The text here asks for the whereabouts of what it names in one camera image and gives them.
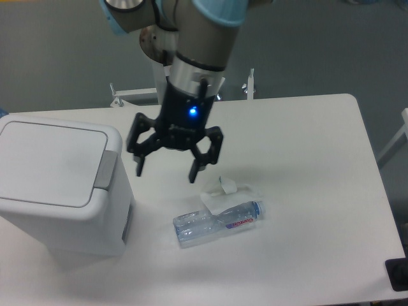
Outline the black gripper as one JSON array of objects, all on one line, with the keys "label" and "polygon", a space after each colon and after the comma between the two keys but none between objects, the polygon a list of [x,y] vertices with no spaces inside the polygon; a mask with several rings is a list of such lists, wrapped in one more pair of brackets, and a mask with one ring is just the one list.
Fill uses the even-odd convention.
[{"label": "black gripper", "polygon": [[[215,96],[207,96],[209,83],[202,78],[195,94],[186,94],[169,83],[157,119],[148,118],[138,112],[126,140],[126,150],[132,153],[136,165],[136,176],[142,175],[145,158],[161,147],[192,152],[194,161],[189,172],[193,184],[199,171],[208,164],[217,164],[224,135],[219,126],[206,127]],[[154,132],[144,141],[140,136],[151,129]],[[202,139],[208,138],[210,145],[205,153],[198,148]]]}]

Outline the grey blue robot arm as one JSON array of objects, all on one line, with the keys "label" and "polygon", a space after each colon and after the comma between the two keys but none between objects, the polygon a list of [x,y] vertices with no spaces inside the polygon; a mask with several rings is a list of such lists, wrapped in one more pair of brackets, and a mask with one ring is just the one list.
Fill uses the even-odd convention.
[{"label": "grey blue robot arm", "polygon": [[207,127],[237,34],[247,11],[260,1],[101,1],[115,33],[152,30],[152,48],[170,64],[161,110],[155,119],[135,116],[127,138],[137,173],[160,148],[190,150],[189,181],[218,162],[219,127]]}]

